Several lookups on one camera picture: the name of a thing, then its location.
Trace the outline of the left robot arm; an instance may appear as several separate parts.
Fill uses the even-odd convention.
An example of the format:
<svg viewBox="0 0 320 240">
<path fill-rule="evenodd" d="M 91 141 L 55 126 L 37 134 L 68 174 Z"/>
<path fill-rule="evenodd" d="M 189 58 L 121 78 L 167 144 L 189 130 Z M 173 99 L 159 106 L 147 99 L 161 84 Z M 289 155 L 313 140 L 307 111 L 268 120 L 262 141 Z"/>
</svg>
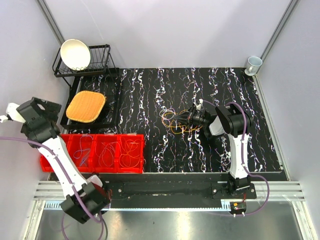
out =
<svg viewBox="0 0 320 240">
<path fill-rule="evenodd" d="M 29 145 L 46 157 L 60 182 L 65 200 L 62 210 L 81 224 L 93 219 L 111 202 L 108 186 L 99 176 L 88 179 L 73 162 L 57 126 L 61 105 L 32 97 L 16 108 L 24 120 L 21 133 Z"/>
</svg>

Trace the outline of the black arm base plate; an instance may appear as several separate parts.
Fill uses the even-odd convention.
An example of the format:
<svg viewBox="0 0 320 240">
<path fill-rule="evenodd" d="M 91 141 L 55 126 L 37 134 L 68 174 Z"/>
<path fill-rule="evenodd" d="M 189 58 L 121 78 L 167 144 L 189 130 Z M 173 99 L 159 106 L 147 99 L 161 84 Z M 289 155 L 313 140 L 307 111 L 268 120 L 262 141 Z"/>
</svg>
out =
<svg viewBox="0 0 320 240">
<path fill-rule="evenodd" d="M 113 209 L 169 210 L 221 207 L 222 200 L 255 200 L 256 189 L 230 194 L 227 173 L 100 173 Z"/>
</svg>

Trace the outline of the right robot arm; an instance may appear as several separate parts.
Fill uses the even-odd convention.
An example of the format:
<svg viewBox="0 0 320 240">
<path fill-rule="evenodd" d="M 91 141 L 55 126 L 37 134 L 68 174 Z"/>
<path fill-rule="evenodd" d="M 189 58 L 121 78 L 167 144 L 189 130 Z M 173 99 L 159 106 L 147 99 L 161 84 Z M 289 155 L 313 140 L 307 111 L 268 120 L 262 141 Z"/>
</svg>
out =
<svg viewBox="0 0 320 240">
<path fill-rule="evenodd" d="M 248 141 L 253 118 L 237 103 L 229 102 L 223 106 L 216 106 L 215 114 L 201 112 L 200 105 L 193 104 L 187 111 L 174 116 L 173 119 L 187 127 L 202 127 L 207 138 L 226 134 L 230 143 L 228 195 L 236 199 L 250 188 Z"/>
</svg>

